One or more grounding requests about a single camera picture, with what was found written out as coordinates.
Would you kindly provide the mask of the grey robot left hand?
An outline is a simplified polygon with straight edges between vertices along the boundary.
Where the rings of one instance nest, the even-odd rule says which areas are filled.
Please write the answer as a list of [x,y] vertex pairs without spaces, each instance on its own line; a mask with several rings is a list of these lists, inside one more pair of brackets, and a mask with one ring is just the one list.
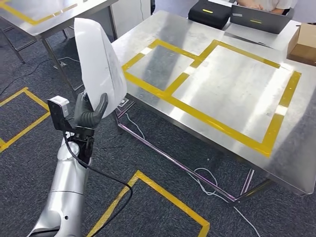
[[108,105],[108,95],[103,93],[96,109],[93,109],[87,92],[79,93],[77,97],[74,120],[75,125],[96,128],[97,127]]

